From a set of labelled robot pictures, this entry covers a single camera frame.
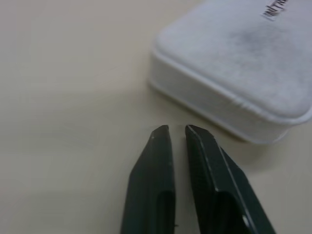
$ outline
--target beige table surface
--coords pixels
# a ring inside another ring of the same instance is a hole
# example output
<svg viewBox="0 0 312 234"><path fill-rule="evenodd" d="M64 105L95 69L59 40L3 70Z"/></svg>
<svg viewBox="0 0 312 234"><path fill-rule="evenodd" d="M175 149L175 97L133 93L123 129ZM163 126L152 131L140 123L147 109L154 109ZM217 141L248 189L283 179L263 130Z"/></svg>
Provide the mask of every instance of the beige table surface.
<svg viewBox="0 0 312 234"><path fill-rule="evenodd" d="M198 234L183 125L210 130L276 231L312 233L312 124L250 145L148 88L149 50L199 0L0 2L0 233L118 234L128 175L169 124L176 234Z"/></svg>

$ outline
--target label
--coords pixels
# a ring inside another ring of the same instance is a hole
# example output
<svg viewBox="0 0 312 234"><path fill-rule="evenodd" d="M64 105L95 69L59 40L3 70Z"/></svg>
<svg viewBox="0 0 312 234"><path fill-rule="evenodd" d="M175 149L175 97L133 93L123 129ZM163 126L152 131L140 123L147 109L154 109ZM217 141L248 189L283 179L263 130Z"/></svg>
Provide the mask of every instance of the label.
<svg viewBox="0 0 312 234"><path fill-rule="evenodd" d="M285 4L288 0L275 0L271 5L266 6L265 12L262 16L269 20L276 20L276 17L285 10Z"/></svg>

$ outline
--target white box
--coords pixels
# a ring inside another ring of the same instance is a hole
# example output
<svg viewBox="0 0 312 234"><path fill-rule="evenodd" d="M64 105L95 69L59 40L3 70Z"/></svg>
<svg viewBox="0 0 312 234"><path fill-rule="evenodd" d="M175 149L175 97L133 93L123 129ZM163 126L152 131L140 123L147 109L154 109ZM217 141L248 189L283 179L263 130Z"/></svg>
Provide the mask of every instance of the white box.
<svg viewBox="0 0 312 234"><path fill-rule="evenodd" d="M286 2L204 2L157 37L151 84L247 141L282 138L312 117L312 1Z"/></svg>

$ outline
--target white plastic container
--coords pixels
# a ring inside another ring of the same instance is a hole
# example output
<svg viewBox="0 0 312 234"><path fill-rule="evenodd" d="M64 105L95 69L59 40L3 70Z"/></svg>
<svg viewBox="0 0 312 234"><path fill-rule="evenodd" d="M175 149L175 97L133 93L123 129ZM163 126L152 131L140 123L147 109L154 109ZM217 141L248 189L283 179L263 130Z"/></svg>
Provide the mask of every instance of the white plastic container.
<svg viewBox="0 0 312 234"><path fill-rule="evenodd" d="M247 141L282 138L312 117L312 1L275 6L201 4L157 37L151 84Z"/></svg>

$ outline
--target black plastic tool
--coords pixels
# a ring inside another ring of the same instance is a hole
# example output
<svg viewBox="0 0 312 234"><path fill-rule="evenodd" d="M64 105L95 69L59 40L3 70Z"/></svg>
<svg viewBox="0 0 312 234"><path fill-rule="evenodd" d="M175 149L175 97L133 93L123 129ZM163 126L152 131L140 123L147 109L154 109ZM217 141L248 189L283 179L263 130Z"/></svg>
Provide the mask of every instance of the black plastic tool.
<svg viewBox="0 0 312 234"><path fill-rule="evenodd" d="M155 129L128 184L121 234L173 234L176 192L169 128Z"/></svg>
<svg viewBox="0 0 312 234"><path fill-rule="evenodd" d="M243 171L207 130L185 129L201 234L274 234Z"/></svg>

